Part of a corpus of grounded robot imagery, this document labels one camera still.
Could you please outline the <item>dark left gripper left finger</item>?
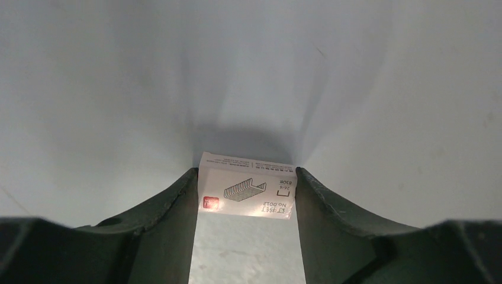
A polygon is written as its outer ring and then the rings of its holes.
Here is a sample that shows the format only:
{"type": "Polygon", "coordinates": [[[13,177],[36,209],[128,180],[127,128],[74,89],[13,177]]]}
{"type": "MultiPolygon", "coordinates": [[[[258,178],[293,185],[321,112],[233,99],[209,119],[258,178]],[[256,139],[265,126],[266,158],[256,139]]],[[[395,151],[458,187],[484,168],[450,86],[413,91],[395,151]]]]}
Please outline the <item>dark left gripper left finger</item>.
{"type": "Polygon", "coordinates": [[[99,224],[1,218],[2,283],[187,283],[198,170],[99,224]]]}

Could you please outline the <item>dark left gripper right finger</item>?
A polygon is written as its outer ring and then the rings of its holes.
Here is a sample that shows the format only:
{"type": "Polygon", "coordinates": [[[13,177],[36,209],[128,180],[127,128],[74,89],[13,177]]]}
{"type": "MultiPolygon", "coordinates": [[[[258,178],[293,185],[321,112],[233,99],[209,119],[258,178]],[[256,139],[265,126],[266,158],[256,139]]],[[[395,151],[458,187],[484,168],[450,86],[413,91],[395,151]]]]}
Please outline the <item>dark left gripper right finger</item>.
{"type": "Polygon", "coordinates": [[[416,228],[380,217],[296,169],[307,283],[500,283],[501,222],[416,228]]]}

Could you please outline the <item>white staple box sleeve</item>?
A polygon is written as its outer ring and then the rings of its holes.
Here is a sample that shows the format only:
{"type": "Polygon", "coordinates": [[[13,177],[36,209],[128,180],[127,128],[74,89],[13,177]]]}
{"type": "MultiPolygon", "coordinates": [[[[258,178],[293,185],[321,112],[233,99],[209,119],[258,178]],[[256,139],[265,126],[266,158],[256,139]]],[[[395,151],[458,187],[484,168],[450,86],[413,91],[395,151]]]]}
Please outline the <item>white staple box sleeve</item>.
{"type": "Polygon", "coordinates": [[[293,165],[205,152],[198,168],[198,210],[288,220],[296,187],[293,165]]]}

